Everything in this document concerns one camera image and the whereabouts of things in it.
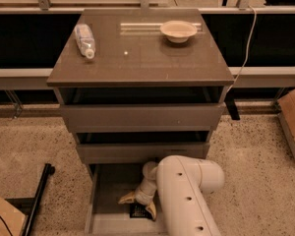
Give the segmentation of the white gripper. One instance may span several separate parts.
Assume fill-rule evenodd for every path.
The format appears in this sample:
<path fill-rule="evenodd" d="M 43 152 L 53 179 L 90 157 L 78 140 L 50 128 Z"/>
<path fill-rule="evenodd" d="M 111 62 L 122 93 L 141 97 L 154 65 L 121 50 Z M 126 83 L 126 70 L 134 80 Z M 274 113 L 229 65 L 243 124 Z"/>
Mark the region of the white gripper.
<path fill-rule="evenodd" d="M 155 185 L 140 185 L 135 192 L 131 191 L 118 201 L 119 205 L 133 204 L 137 201 L 139 204 L 146 206 L 146 211 L 151 215 L 152 220 L 156 220 L 157 211 L 153 198 L 156 192 Z"/>

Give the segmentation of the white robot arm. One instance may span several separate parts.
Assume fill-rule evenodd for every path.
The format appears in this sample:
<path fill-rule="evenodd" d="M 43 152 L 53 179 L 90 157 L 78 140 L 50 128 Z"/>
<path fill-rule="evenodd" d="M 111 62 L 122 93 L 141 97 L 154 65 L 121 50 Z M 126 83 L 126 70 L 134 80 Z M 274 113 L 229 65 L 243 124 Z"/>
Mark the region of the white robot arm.
<path fill-rule="evenodd" d="M 118 203 L 138 203 L 156 220 L 153 202 L 158 194 L 169 236 L 221 236 L 203 194 L 221 189 L 225 176 L 214 161 L 181 155 L 150 161 L 143 167 L 143 181 Z"/>

